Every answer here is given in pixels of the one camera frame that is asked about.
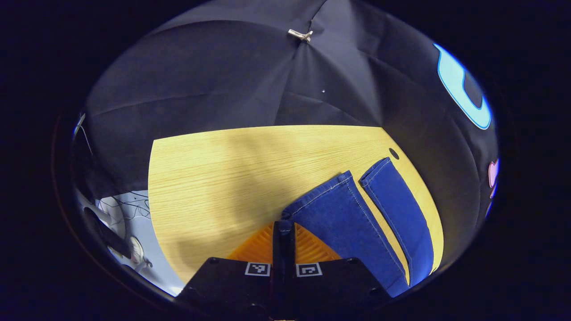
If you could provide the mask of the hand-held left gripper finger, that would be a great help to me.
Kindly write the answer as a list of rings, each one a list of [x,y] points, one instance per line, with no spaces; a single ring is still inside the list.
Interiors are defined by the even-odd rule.
[[[177,296],[207,318],[278,318],[284,308],[284,221],[263,228],[230,258],[210,257]]]
[[[359,258],[298,263],[301,229],[284,222],[284,317],[369,318],[392,301]]]

